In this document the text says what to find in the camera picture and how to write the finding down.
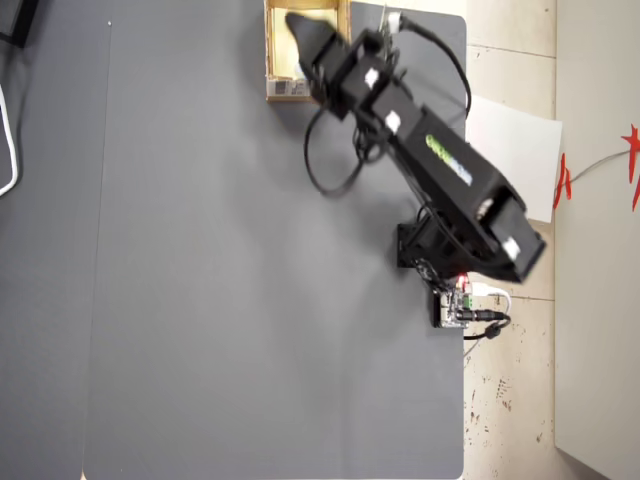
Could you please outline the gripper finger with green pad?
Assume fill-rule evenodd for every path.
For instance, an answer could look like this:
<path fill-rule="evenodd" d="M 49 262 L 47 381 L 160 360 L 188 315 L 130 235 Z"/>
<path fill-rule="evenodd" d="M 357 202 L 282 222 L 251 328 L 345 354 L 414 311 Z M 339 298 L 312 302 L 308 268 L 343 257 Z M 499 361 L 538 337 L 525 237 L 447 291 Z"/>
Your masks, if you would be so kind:
<path fill-rule="evenodd" d="M 308 80 L 310 96 L 313 100 L 327 99 L 327 85 L 325 81 L 325 72 L 322 67 L 307 69 L 305 72 Z"/>

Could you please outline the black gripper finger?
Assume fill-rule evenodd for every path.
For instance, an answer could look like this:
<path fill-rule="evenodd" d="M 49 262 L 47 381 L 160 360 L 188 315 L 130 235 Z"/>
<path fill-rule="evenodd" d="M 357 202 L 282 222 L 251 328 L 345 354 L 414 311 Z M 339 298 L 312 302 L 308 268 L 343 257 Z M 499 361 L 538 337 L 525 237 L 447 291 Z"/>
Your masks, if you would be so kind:
<path fill-rule="evenodd" d="M 334 42 L 339 45 L 347 44 L 343 35 L 327 20 L 288 12 L 285 23 L 296 41 L 300 63 L 315 63 Z"/>

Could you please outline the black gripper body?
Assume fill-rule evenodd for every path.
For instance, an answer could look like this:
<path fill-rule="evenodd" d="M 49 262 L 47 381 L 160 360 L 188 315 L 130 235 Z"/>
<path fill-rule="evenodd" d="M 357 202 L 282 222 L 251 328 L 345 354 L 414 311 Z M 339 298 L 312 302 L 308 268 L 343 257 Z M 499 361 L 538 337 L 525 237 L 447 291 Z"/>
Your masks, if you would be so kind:
<path fill-rule="evenodd" d="M 365 29 L 351 44 L 332 43 L 312 63 L 312 69 L 324 69 L 327 85 L 327 99 L 315 101 L 343 120 L 370 104 L 390 81 L 394 56 L 389 36 L 380 31 Z"/>

